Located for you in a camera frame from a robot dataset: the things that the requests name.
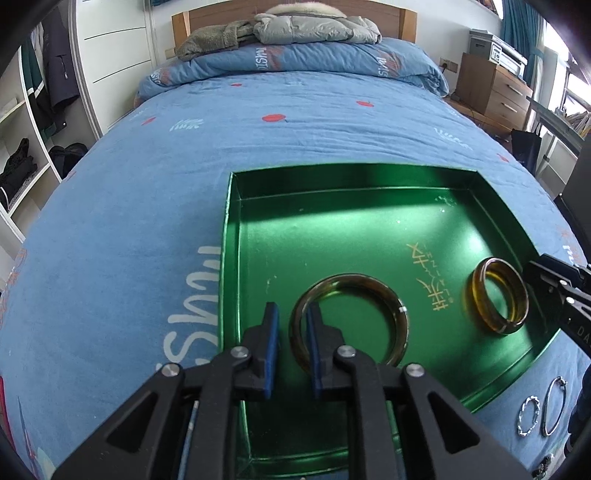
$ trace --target silver hoop earring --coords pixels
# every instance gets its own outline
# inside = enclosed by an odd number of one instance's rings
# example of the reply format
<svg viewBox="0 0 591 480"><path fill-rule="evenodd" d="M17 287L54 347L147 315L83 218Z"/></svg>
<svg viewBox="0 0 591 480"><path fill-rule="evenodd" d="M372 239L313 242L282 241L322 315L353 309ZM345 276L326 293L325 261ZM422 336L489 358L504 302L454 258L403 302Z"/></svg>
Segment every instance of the silver hoop earring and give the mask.
<svg viewBox="0 0 591 480"><path fill-rule="evenodd" d="M534 423L527 432L524 432L523 429L521 428L521 419L523 418L523 413L525 411L525 408L527 407L527 404L530 401L534 402L534 407L535 407ZM521 404L521 410L519 411L519 415L517 416L517 433L519 434L519 436L527 437L531 432L533 432L535 426L538 424L539 418L540 418L540 401L538 400L538 397L536 397L534 395L532 395L531 397L527 397L525 399L525 402L523 402Z"/></svg>
<svg viewBox="0 0 591 480"><path fill-rule="evenodd" d="M548 422L548 405L550 403L550 394L552 393L552 388L554 387L555 383L558 383L558 385L560 387L562 387L562 392L563 392L562 408L560 409L560 413L558 414L558 418L556 419L556 423L550 429L550 431L548 431L546 428L546 423ZM560 419L561 419L562 414L564 412L564 408L566 407L566 395L567 395L566 385L567 384L568 384L568 382L564 378L556 377L555 379L552 380L552 383L550 384L550 387L548 388L548 393L546 394L546 400L545 400L545 405L544 405L544 415L542 416L542 435L544 437L549 437L550 435L552 435L556 431L556 428L558 428L558 423L560 422Z"/></svg>

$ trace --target amber bracelet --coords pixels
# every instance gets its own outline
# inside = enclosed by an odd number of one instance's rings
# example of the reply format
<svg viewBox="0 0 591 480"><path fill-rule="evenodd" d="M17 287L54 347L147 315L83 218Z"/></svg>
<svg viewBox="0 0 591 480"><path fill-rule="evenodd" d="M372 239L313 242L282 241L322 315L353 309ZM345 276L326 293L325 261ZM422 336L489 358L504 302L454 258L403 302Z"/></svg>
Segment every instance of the amber bracelet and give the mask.
<svg viewBox="0 0 591 480"><path fill-rule="evenodd" d="M485 288L486 277L497 281L509 294L509 315L504 318L491 302ZM476 310L496 333L509 335L519 330L527 318L530 300L521 276L513 266L500 258L485 258L474 269L470 284Z"/></svg>
<svg viewBox="0 0 591 480"><path fill-rule="evenodd" d="M341 290L352 288L371 294L383 302L391 314L396 340L388 351L385 363L396 366L402 360L408 345L408 314L407 308L396 293L376 278L357 273L345 273L324 278L312 285L297 301L290 317L290 346L295 361L305 372L310 372L310 354L301 336L301 319L306 315L313 301Z"/></svg>

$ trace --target black bag on floor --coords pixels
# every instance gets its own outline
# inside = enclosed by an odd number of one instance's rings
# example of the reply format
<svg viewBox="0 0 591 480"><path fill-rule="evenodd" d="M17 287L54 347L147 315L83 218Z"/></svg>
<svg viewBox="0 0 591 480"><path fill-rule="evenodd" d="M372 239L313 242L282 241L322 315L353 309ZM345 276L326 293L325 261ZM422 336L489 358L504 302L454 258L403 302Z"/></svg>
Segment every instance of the black bag on floor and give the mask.
<svg viewBox="0 0 591 480"><path fill-rule="evenodd" d="M537 133L522 130L511 131L511 146L513 156L532 175L535 175L535 165L540 154L542 139Z"/></svg>
<svg viewBox="0 0 591 480"><path fill-rule="evenodd" d="M60 177L65 179L87 152L88 148L84 143L73 143L66 148L56 145L49 151L49 156Z"/></svg>

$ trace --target drawer handle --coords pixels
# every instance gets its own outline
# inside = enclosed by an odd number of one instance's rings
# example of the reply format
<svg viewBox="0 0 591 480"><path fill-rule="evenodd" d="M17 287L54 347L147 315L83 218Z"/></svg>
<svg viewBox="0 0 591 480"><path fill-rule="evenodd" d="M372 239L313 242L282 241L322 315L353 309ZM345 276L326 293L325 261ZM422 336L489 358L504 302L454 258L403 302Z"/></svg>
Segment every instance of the drawer handle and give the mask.
<svg viewBox="0 0 591 480"><path fill-rule="evenodd" d="M504 106L505 108L508 108L512 112L517 113L517 110L515 110L513 107L507 105L506 103L502 103L501 105Z"/></svg>
<svg viewBox="0 0 591 480"><path fill-rule="evenodd" d="M513 90L517 95L522 96L523 97L523 93L521 93L518 89L516 89L515 87L513 87L512 85L509 85L507 83L507 86L509 87L509 90Z"/></svg>

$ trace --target blue duvet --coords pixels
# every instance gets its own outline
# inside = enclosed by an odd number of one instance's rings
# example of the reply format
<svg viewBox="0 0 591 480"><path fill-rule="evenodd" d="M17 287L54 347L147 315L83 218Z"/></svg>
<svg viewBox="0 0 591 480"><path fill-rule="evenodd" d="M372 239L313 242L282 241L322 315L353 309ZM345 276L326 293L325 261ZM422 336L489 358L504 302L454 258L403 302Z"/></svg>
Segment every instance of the blue duvet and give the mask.
<svg viewBox="0 0 591 480"><path fill-rule="evenodd" d="M420 49L267 47L264 70L259 48L146 78L144 103L97 142L32 226L0 300L0 375L11 436L40 479L162 364L190 367L216 353L232 171L343 161L475 168L540 252L584 262L540 185L440 99L447 85ZM521 402L542 399L562 375L570 413L587 364L561 334L478 415L530 468L567 422L549 439L522 439Z"/></svg>

